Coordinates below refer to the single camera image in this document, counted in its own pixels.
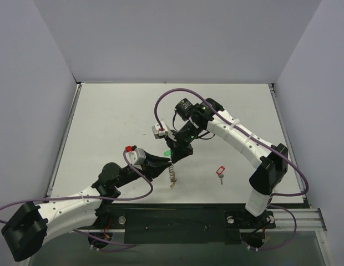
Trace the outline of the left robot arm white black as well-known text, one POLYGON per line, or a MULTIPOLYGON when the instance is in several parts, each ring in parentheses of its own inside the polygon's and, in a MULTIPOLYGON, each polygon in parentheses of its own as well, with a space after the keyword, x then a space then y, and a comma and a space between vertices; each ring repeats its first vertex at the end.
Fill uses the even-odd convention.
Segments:
POLYGON ((46 242, 75 229, 92 225, 103 228, 109 220, 108 206, 122 200, 120 187, 138 178, 151 185, 172 165, 170 159, 147 152, 124 152, 123 156, 127 166, 107 163, 98 179, 76 194, 22 203, 1 230, 14 261, 26 260, 46 242))

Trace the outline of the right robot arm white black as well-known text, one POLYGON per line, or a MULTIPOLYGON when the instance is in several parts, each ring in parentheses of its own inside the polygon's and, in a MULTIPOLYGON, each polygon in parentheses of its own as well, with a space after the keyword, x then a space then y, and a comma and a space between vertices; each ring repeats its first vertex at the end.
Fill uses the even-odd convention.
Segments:
POLYGON ((238 120, 215 100, 193 105, 182 99, 174 108, 185 125, 171 130, 166 143, 171 149, 171 160, 176 163, 193 154, 191 143, 202 131, 210 132, 240 152, 255 168, 249 179, 251 195, 242 213, 243 222, 254 227, 262 221, 262 214, 271 202, 271 195, 288 170, 288 149, 283 144, 260 145, 261 139, 243 127, 238 120))

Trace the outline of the red tag key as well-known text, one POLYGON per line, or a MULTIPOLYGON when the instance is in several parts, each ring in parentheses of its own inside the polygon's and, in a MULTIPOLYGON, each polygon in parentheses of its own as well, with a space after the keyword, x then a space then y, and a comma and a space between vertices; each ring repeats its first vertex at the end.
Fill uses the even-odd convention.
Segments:
POLYGON ((217 170, 216 170, 216 174, 220 180, 220 184, 223 185, 223 178, 224 178, 224 171, 225 171, 225 167, 224 166, 220 166, 217 170))

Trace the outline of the large keyring blue handle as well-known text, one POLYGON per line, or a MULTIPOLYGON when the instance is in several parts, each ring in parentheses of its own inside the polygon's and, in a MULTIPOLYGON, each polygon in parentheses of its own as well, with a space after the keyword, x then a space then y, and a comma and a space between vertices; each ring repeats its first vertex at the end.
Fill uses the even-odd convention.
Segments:
POLYGON ((178 180, 175 174, 173 163, 168 167, 168 172, 169 172, 170 188, 173 188, 178 180))

